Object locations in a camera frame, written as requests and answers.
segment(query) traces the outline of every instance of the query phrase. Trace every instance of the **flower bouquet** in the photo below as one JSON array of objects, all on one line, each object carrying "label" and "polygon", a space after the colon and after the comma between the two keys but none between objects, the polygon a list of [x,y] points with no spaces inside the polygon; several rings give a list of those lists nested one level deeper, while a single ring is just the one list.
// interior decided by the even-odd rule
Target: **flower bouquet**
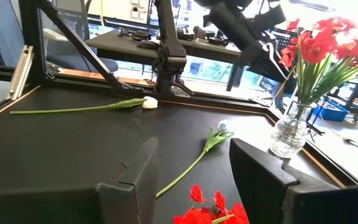
[{"label": "flower bouquet", "polygon": [[[206,201],[199,185],[193,185],[190,198],[195,205]],[[183,216],[175,216],[173,224],[249,224],[246,210],[240,202],[235,203],[231,210],[226,209],[226,201],[220,191],[215,192],[213,200],[215,206],[196,208],[193,205]]]},{"label": "flower bouquet", "polygon": [[[298,30],[299,19],[287,31]],[[298,101],[276,125],[271,150],[280,157],[291,157],[306,142],[306,117],[311,105],[345,82],[358,78],[358,29],[349,19],[333,17],[317,22],[313,33],[298,38],[282,50],[280,63],[295,74]]]}]

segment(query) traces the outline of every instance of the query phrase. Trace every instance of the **metal frame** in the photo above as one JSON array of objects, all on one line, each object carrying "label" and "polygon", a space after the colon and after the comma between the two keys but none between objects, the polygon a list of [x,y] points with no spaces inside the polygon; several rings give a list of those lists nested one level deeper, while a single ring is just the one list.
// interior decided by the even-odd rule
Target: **metal frame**
[{"label": "metal frame", "polygon": [[[272,124],[279,120],[279,117],[275,115],[274,112],[266,107],[256,105],[249,100],[210,95],[206,93],[197,93],[192,97],[178,97],[175,95],[156,93],[151,87],[123,84],[116,80],[114,75],[101,63],[99,58],[97,58],[90,48],[86,46],[75,32],[65,24],[62,18],[57,14],[56,9],[54,9],[47,0],[19,0],[19,4],[21,7],[25,44],[34,47],[34,61],[29,74],[30,84],[131,97],[143,97],[149,95],[160,101],[170,101],[185,105],[190,104],[227,108],[238,111],[248,110],[250,113],[265,116]],[[107,80],[107,83],[102,80],[69,77],[61,74],[55,74],[54,79],[50,78],[45,69],[40,8],[61,29],[67,38],[73,42],[75,47],[92,63],[92,65],[98,69],[102,76]],[[13,71],[13,68],[0,67],[0,80],[7,79],[7,77],[11,79]],[[308,141],[305,145],[305,149],[306,155],[308,155],[313,162],[321,164],[325,170],[328,170],[343,185],[358,184],[357,179],[353,178],[341,166],[325,156],[325,154],[313,145],[312,142]]]}]

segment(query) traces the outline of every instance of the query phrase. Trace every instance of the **vase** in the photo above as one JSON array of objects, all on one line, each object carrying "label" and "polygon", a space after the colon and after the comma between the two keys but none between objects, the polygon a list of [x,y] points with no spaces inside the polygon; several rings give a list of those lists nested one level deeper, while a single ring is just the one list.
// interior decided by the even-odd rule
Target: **vase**
[{"label": "vase", "polygon": [[270,145],[270,150],[274,154],[288,159],[301,151],[308,134],[306,120],[314,105],[293,102],[288,114],[274,126]]}]

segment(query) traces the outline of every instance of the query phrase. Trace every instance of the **blue container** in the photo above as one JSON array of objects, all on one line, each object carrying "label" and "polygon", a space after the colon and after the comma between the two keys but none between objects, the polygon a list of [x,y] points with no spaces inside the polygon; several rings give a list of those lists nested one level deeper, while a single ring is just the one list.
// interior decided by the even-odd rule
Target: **blue container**
[{"label": "blue container", "polygon": [[[313,111],[314,115],[317,115],[317,112],[320,110],[321,104],[323,103],[319,102],[317,104],[317,107]],[[343,122],[348,113],[348,110],[338,105],[336,102],[328,99],[324,104],[324,108],[320,111],[319,118],[323,116],[323,119],[328,121]]]}]

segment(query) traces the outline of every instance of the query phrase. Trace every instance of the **desk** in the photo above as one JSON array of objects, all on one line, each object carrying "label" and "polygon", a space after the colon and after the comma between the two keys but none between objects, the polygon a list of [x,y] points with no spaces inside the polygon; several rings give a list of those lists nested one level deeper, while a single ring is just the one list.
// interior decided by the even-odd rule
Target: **desk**
[{"label": "desk", "polygon": [[[200,154],[208,128],[222,119],[236,125],[235,138],[267,151],[271,120],[262,114],[160,102],[155,110],[132,108],[62,114],[10,115],[41,110],[106,105],[123,100],[73,90],[40,87],[0,112],[0,191],[93,188],[114,183],[112,161],[158,137],[158,189],[181,174]],[[331,182],[303,152],[289,162]],[[220,190],[226,205],[240,201],[229,162],[229,141],[211,150],[176,186],[156,201],[154,223],[172,223],[191,206],[189,190],[200,184],[206,198]]]},{"label": "desk", "polygon": [[[188,55],[221,62],[236,63],[240,51],[235,47],[220,47],[202,40],[197,42],[179,40]],[[118,31],[111,31],[85,41],[90,47],[98,49],[98,56],[150,65],[157,58],[157,51],[136,47],[136,40],[119,37]]]}]

